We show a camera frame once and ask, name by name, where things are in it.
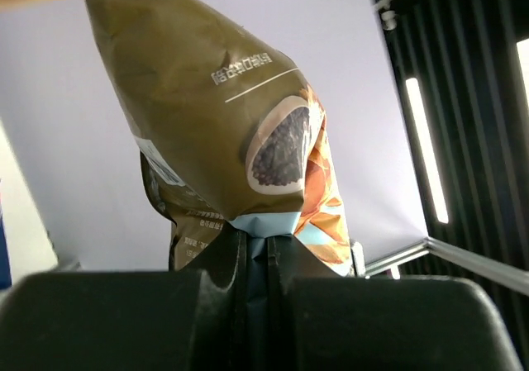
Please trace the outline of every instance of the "brown snack bag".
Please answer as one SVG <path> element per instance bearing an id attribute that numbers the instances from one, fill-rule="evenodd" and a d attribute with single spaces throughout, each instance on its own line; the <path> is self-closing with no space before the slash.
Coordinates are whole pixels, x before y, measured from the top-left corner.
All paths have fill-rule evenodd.
<path id="1" fill-rule="evenodd" d="M 85 0 L 182 268 L 224 221 L 351 266 L 326 115 L 296 65 L 198 0 Z"/>

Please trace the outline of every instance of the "blue object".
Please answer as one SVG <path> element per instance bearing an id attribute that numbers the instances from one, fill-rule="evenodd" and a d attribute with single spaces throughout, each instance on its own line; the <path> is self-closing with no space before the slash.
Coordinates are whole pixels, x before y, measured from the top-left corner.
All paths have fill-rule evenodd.
<path id="1" fill-rule="evenodd" d="M 11 267 L 9 266 L 9 253 L 7 252 L 6 232 L 3 229 L 2 204 L 0 203 L 0 290 L 10 288 Z"/>

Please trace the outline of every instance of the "white line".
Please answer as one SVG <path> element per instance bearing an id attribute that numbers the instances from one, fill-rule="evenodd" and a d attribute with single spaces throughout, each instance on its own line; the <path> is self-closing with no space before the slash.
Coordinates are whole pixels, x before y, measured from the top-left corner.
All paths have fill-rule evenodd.
<path id="1" fill-rule="evenodd" d="M 263 86 L 264 84 L 267 84 L 268 82 L 272 82 L 274 79 L 277 79 L 277 78 L 279 78 L 280 76 L 286 75 L 286 74 L 288 74 L 289 72 L 292 72 L 292 71 L 299 71 L 299 68 L 289 69 L 288 71 L 284 71 L 284 72 L 282 72 L 282 73 L 279 74 L 279 75 L 275 75 L 273 78 L 266 79 L 264 82 L 261 82 L 261 83 L 259 83 L 259 84 L 256 84 L 253 88 L 249 88 L 248 90 L 245 90 L 245 91 L 242 92 L 241 94 L 237 94 L 236 96 L 233 96 L 232 98 L 228 98 L 224 103 L 228 104 L 230 101 L 233 101 L 233 100 L 235 100 L 236 98 L 239 98 L 239 97 L 241 97 L 241 96 L 244 96 L 245 94 L 251 92 L 252 90 L 256 90 L 257 88 L 260 88 L 260 87 Z"/>

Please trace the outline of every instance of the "snack bag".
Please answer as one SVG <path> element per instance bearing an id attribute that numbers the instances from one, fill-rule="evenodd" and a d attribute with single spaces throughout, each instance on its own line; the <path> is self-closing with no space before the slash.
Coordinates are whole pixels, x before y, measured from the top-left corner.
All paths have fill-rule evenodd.
<path id="1" fill-rule="evenodd" d="M 85 0 L 182 268 L 228 221 L 295 234 L 337 273 L 350 241 L 326 115 L 299 68 L 198 0 Z"/>

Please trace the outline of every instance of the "white wall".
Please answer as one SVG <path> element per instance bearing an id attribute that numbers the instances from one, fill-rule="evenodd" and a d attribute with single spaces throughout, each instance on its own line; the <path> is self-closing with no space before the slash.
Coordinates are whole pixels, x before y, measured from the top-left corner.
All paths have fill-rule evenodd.
<path id="1" fill-rule="evenodd" d="M 57 258 L 0 122 L 0 193 L 11 279 L 51 269 Z"/>
<path id="2" fill-rule="evenodd" d="M 426 236 L 372 0 L 203 1 L 291 56 L 318 91 L 367 259 Z M 52 240 L 84 268 L 165 268 L 169 226 L 143 193 L 82 0 L 4 12 L 0 28 L 0 113 Z"/>

